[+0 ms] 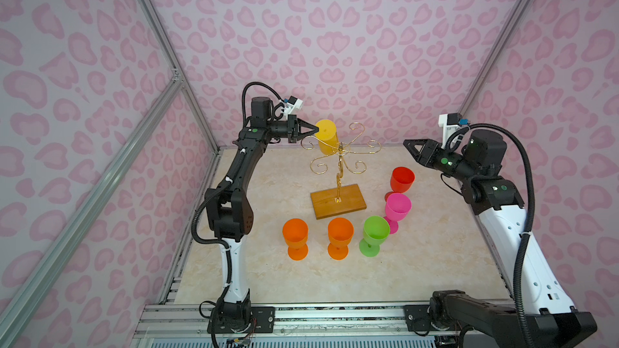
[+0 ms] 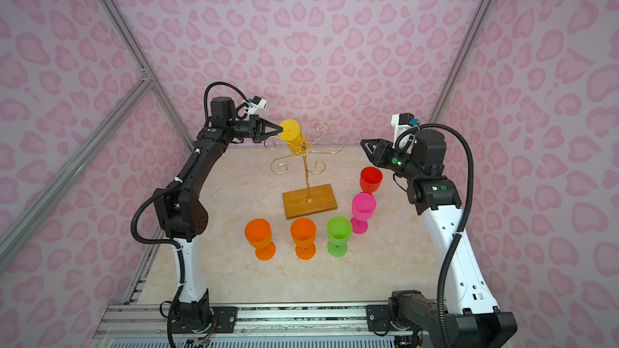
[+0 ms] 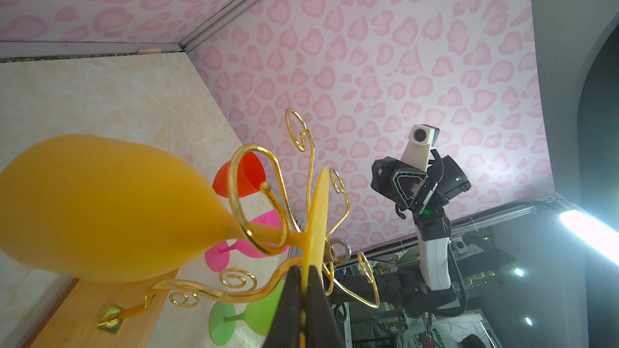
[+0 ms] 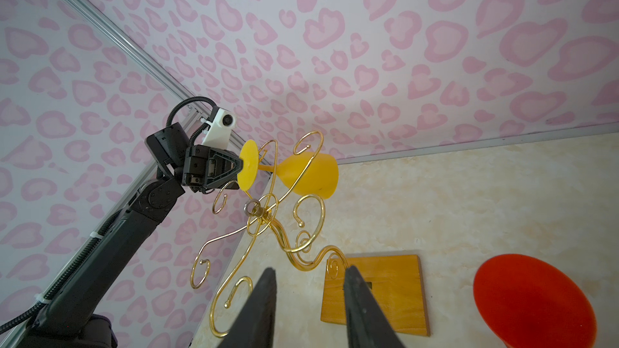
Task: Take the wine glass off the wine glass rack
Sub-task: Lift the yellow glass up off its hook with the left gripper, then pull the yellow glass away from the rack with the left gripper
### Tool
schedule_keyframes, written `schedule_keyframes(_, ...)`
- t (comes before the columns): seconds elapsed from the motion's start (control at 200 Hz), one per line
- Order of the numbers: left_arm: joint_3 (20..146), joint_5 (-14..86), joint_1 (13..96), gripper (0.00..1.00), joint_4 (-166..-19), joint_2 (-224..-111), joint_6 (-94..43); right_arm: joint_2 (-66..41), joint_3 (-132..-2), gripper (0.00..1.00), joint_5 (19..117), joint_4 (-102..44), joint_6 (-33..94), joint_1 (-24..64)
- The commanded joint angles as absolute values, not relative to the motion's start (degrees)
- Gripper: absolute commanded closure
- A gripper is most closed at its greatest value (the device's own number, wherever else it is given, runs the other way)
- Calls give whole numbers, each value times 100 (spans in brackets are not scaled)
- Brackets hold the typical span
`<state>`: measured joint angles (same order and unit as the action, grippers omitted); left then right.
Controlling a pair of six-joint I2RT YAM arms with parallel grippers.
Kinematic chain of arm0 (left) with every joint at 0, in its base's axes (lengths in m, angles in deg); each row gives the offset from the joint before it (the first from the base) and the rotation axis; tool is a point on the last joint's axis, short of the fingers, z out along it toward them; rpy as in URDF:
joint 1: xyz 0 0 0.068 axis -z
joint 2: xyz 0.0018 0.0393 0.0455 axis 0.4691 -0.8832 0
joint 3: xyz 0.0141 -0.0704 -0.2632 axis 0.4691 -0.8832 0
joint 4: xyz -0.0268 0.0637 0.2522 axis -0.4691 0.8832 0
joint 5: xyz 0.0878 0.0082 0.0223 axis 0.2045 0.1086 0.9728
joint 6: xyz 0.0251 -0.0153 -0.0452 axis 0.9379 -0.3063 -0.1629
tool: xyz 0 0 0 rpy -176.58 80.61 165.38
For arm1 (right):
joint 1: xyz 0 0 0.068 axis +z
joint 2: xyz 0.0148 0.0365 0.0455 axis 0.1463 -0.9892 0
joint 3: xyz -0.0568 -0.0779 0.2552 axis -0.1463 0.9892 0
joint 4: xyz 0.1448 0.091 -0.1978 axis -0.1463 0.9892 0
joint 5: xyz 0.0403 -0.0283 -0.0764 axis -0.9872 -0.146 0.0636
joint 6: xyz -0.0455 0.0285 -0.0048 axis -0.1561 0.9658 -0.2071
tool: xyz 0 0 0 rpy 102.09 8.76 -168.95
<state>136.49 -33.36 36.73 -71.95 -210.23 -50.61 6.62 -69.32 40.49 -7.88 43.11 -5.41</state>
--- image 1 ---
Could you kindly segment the yellow wine glass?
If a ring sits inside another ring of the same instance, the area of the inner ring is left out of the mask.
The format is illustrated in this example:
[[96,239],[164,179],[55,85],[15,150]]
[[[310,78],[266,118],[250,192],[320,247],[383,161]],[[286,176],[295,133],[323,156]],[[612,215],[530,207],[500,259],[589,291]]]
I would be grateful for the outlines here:
[[339,149],[339,137],[336,124],[329,120],[323,119],[316,123],[319,132],[314,135],[319,142],[319,148],[324,156],[330,156],[337,153]]

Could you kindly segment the red wine glass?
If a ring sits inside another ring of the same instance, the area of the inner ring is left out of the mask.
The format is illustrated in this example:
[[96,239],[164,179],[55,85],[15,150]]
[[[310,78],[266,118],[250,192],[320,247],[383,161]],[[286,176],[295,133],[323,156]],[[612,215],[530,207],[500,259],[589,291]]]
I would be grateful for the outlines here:
[[390,179],[391,191],[385,194],[385,201],[394,193],[407,192],[414,182],[415,174],[411,169],[407,167],[397,167],[393,169]]

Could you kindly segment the pink wine glass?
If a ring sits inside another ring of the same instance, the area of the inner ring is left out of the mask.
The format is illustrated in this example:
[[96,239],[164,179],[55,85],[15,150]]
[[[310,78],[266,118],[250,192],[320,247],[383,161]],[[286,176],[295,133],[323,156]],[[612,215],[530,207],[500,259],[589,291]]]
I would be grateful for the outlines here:
[[389,224],[390,234],[396,234],[401,222],[411,211],[411,200],[402,193],[390,193],[385,201],[385,220]]

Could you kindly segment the green wine glass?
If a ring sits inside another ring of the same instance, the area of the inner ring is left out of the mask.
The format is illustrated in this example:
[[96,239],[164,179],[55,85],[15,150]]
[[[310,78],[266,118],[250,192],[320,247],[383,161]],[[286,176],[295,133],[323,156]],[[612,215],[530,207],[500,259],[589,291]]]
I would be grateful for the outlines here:
[[363,225],[363,239],[359,243],[362,255],[373,258],[380,253],[380,245],[390,236],[390,225],[380,216],[367,218]]

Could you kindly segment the orange wine glass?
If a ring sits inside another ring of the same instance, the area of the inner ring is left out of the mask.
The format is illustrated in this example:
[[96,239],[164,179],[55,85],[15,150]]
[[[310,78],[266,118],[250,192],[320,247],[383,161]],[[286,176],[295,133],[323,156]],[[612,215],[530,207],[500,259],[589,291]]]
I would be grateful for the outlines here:
[[309,227],[299,218],[288,220],[282,228],[282,235],[288,246],[288,255],[294,261],[306,258],[309,253],[307,240]]
[[327,233],[330,241],[327,248],[329,256],[335,260],[345,259],[355,233],[352,223],[343,217],[336,217],[330,221]]

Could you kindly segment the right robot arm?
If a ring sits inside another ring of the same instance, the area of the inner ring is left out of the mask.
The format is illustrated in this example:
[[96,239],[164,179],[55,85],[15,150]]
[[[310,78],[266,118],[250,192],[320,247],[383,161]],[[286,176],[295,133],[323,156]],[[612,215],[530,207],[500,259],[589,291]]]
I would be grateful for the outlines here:
[[462,126],[446,143],[405,140],[414,160],[460,183],[488,243],[511,306],[476,299],[461,290],[435,291],[428,317],[433,327],[476,330],[499,347],[575,347],[598,325],[580,311],[551,270],[533,233],[535,187],[529,156],[508,130],[488,123]]

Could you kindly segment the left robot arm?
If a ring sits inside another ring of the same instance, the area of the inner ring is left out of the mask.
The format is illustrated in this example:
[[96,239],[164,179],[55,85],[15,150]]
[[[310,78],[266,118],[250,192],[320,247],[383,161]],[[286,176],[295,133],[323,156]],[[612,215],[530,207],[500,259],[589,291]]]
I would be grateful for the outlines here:
[[243,119],[235,145],[237,152],[225,177],[205,194],[206,217],[222,254],[222,294],[214,306],[211,329],[243,331],[251,325],[251,298],[244,263],[243,239],[251,232],[254,213],[248,185],[270,143],[297,143],[319,132],[316,125],[295,114],[275,116],[267,97],[251,100],[251,115]]

